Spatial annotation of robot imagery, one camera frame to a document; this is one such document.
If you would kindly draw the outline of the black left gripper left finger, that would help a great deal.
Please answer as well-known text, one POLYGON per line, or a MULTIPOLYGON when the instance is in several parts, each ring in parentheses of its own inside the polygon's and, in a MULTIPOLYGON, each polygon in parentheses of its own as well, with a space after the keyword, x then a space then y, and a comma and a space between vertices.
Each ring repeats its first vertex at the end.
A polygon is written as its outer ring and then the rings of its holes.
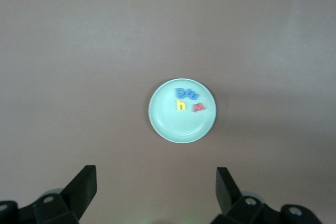
POLYGON ((28 206, 1 201, 1 223, 79 223, 96 193, 96 166, 86 165, 60 192, 45 193, 28 206))

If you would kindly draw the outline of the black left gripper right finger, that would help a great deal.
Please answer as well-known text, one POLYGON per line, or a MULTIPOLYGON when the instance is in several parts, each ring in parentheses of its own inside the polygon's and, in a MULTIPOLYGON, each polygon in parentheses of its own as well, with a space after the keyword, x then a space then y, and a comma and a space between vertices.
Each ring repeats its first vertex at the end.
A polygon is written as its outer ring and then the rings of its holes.
POLYGON ((243 195, 229 170, 216 170, 216 198, 221 209, 212 223, 321 223, 308 208, 287 204, 273 210, 255 196, 243 195))

